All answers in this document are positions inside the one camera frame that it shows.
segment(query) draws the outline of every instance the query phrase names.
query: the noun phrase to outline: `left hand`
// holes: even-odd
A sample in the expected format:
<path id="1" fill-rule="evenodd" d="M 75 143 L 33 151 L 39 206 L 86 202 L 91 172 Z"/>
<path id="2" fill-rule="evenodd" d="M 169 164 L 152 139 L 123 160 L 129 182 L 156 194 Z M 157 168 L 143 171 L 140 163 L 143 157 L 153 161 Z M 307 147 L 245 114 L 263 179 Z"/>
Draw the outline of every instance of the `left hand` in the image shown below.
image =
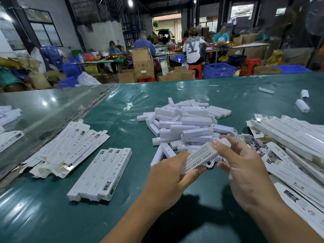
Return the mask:
<path id="1" fill-rule="evenodd" d="M 139 197 L 143 206 L 162 214 L 176 204 L 184 190 L 206 170 L 204 166 L 197 167 L 181 179 L 181 168 L 189 155 L 190 153 L 183 151 L 152 167 Z"/>

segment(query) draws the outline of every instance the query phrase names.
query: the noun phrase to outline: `right hand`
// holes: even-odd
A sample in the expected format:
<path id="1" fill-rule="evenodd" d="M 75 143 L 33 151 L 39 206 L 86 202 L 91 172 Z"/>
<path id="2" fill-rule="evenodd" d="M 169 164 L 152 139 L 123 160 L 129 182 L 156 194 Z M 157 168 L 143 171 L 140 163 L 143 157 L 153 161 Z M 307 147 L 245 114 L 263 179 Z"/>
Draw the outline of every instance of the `right hand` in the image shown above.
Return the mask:
<path id="1" fill-rule="evenodd" d="M 238 139 L 227 135 L 220 138 L 228 139 L 232 146 L 229 148 L 219 141 L 213 141 L 213 147 L 228 161 L 218 162 L 217 167 L 228 174 L 237 203 L 246 212 L 264 203 L 283 203 L 260 156 Z"/>

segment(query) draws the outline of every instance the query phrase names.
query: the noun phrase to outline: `window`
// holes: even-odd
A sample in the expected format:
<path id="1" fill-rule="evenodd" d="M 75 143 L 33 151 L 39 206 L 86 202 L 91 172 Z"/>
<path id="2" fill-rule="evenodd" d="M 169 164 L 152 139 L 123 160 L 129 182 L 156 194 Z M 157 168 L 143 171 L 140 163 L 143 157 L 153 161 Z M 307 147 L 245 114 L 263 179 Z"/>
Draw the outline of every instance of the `window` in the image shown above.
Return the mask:
<path id="1" fill-rule="evenodd" d="M 231 19 L 236 17 L 252 18 L 254 4 L 236 5 L 232 7 Z"/>
<path id="2" fill-rule="evenodd" d="M 0 30 L 6 40 L 8 41 L 12 50 L 26 49 L 20 36 L 18 35 L 14 25 L 12 24 L 12 19 L 6 13 L 2 5 L 0 5 Z"/>
<path id="3" fill-rule="evenodd" d="M 278 8 L 276 11 L 276 16 L 283 15 L 286 12 L 286 8 Z"/>
<path id="4" fill-rule="evenodd" d="M 63 46 L 49 12 L 25 9 L 25 13 L 41 46 Z"/>
<path id="5" fill-rule="evenodd" d="M 201 27 L 209 27 L 209 31 L 216 31 L 217 19 L 218 16 L 201 17 L 199 18 L 199 24 L 201 25 Z"/>

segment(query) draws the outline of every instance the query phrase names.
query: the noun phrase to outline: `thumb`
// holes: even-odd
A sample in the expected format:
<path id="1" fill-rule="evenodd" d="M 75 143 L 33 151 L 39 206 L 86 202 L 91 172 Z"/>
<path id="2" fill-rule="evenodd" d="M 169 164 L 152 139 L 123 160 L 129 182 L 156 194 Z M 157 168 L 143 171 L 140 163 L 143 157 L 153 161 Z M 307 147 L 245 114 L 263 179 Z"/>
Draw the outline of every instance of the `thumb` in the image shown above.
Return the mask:
<path id="1" fill-rule="evenodd" d="M 189 187 L 198 177 L 206 170 L 205 166 L 199 166 L 188 172 L 183 179 L 179 182 L 180 187 L 185 190 Z"/>
<path id="2" fill-rule="evenodd" d="M 218 140 L 213 140 L 212 145 L 219 155 L 227 159 L 228 163 L 231 166 L 237 164 L 241 159 L 241 157 L 237 155 L 230 147 L 226 146 Z"/>

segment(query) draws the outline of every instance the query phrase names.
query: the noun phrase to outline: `green work table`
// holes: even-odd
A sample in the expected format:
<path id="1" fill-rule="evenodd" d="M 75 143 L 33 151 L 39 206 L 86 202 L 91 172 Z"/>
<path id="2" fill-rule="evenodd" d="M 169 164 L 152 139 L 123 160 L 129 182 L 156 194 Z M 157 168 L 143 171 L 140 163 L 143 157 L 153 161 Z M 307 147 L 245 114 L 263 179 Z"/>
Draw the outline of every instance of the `green work table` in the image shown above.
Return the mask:
<path id="1" fill-rule="evenodd" d="M 25 173 L 0 194 L 0 242 L 99 242 L 139 196 L 157 150 L 152 146 L 154 135 L 136 116 L 166 105 L 168 97 L 174 102 L 195 99 L 232 110 L 232 115 L 218 123 L 235 127 L 239 133 L 247 132 L 245 121 L 255 113 L 323 124 L 323 79 L 324 73 L 302 73 L 119 85 L 84 119 L 94 130 L 108 130 L 111 137 L 83 164 L 65 179 L 51 175 L 33 179 Z M 259 87 L 275 93 L 261 92 Z M 295 106 L 302 89 L 309 90 L 309 113 Z M 68 191 L 99 150 L 109 147 L 130 147 L 133 152 L 112 200 L 70 202 Z M 228 184 L 223 171 L 206 171 L 161 215 L 143 242 L 266 242 L 235 202 Z"/>

